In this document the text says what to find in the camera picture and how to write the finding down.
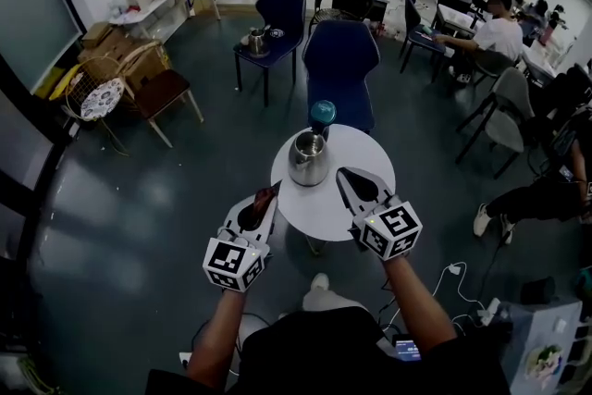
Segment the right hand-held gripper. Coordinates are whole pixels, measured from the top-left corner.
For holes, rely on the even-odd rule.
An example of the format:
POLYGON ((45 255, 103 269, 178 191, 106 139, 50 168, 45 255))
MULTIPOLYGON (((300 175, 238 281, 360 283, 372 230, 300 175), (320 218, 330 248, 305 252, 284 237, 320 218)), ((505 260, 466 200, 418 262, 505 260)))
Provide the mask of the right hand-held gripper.
POLYGON ((357 243, 383 262, 403 256, 414 247, 423 224, 411 203, 394 195, 382 178, 360 168, 340 167, 336 182, 351 212, 352 235, 357 243))

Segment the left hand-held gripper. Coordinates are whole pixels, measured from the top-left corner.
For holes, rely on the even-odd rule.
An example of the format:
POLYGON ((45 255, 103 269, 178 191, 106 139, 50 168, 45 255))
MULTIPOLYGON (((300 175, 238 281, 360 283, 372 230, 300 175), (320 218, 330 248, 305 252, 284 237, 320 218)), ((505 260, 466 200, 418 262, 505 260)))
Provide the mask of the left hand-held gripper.
POLYGON ((203 271, 218 287, 247 291, 265 270, 282 180, 233 205, 208 242, 203 271))

